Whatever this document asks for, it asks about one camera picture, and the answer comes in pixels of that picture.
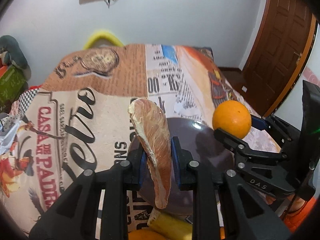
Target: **door frame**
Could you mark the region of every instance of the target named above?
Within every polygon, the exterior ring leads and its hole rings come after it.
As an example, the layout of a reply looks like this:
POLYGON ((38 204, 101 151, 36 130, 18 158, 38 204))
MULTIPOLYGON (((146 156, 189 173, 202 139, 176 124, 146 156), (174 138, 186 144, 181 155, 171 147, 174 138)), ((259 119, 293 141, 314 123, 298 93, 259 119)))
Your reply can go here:
POLYGON ((291 78, 289 79, 288 83, 286 84, 286 86, 284 87, 284 89, 282 90, 282 92, 280 93, 280 95, 278 96, 278 98, 274 101, 274 103, 271 105, 271 107, 265 112, 265 114, 263 116, 268 116, 270 115, 272 112, 274 112, 278 106, 280 105, 280 103, 282 103, 282 101, 284 101, 284 99, 287 97, 287 95, 289 94, 289 92, 293 89, 294 85, 296 84, 297 78, 300 77, 301 72, 303 71, 307 60, 309 58, 310 55, 310 51, 312 50, 313 47, 313 43, 315 40, 315 31, 316 31, 316 26, 317 26, 317 20, 315 18, 314 15, 312 15, 311 18, 311 24, 310 24, 310 30, 309 30, 309 34, 308 34, 308 39, 306 42, 306 45, 303 49, 301 58, 297 64, 296 69, 294 70, 291 78))
MULTIPOLYGON (((266 23, 266 19, 267 19, 267 15, 268 15, 268 11, 269 11, 269 5, 270 5, 270 0, 266 1, 266 6, 264 8, 263 11, 263 16, 262 16, 262 20, 261 20, 261 24, 257 33, 257 37, 254 41, 254 44, 252 46, 251 52, 249 54, 249 57, 247 59, 247 62, 244 65, 244 68, 242 70, 243 75, 245 74, 246 70, 248 69, 248 66, 250 64, 250 61, 255 53, 255 50, 258 46, 258 43, 260 41, 261 35, 262 35, 262 31, 264 29, 264 25, 266 23)), ((308 34, 308 39, 306 42, 306 45, 303 49, 302 52, 302 56, 298 62, 298 65, 296 67, 296 69, 294 70, 291 78, 289 79, 288 83, 286 84, 286 86, 284 87, 284 89, 282 90, 282 92, 280 93, 280 95, 277 97, 277 99, 274 101, 274 103, 271 105, 271 107, 265 112, 265 114, 263 114, 263 116, 268 116, 270 114, 272 114, 277 108, 278 106, 285 100, 285 98, 288 96, 289 92, 293 89, 297 78, 301 75, 301 72, 303 71, 306 62, 309 58, 310 55, 310 50, 312 49, 313 43, 314 43, 314 38, 315 38, 315 31, 316 31, 316 26, 317 26, 317 21, 314 15, 312 15, 311 18, 311 25, 310 25, 310 30, 309 30, 309 34, 308 34)))

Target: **patterned fabric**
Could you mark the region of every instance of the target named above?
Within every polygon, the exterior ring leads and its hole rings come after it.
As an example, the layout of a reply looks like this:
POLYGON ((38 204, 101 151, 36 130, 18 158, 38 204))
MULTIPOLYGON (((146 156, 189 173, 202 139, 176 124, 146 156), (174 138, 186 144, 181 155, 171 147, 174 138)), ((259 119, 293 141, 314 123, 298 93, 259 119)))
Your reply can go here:
POLYGON ((17 115, 19 114, 19 100, 14 101, 11 105, 11 111, 9 112, 10 115, 17 115))
POLYGON ((24 93, 22 93, 22 95, 19 97, 19 113, 21 114, 21 116, 23 116, 26 113, 28 107, 30 106, 33 98, 36 96, 38 91, 39 88, 27 90, 24 93))
POLYGON ((310 83, 313 83, 317 86, 320 86, 320 80, 317 78, 317 76, 312 72, 310 68, 307 66, 304 68, 304 71, 302 72, 302 75, 306 78, 307 81, 310 83))
POLYGON ((19 119, 18 115, 9 115, 0 119, 0 136, 2 133, 6 134, 19 119))

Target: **green box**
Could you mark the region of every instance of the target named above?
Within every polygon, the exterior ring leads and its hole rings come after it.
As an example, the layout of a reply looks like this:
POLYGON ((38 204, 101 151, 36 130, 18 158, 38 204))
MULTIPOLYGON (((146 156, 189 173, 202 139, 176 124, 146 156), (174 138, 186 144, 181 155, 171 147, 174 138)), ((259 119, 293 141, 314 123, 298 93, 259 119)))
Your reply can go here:
POLYGON ((9 104, 17 100, 21 94, 21 89, 26 79, 21 72, 13 65, 8 68, 4 75, 0 78, 0 113, 9 104))

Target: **wooden floor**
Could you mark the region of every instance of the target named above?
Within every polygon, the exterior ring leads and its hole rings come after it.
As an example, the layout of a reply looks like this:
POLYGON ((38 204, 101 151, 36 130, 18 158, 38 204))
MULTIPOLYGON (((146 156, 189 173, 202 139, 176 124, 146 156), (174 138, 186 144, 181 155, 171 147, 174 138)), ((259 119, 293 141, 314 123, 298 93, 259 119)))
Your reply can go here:
POLYGON ((242 90, 242 87, 246 86, 246 81, 242 76, 242 71, 238 68, 226 68, 220 67, 220 70, 229 81, 230 85, 244 98, 246 98, 245 92, 242 90))

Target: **das logo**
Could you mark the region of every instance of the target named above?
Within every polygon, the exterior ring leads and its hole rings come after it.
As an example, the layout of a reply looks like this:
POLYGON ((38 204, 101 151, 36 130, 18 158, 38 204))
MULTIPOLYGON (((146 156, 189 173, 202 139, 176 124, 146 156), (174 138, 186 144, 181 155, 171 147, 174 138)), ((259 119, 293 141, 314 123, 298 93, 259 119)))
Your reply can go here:
POLYGON ((261 189, 266 189, 266 188, 267 188, 267 185, 261 184, 261 182, 258 182, 258 181, 256 181, 255 179, 251 179, 251 180, 250 180, 250 183, 251 183, 252 185, 255 185, 256 187, 261 188, 261 189))

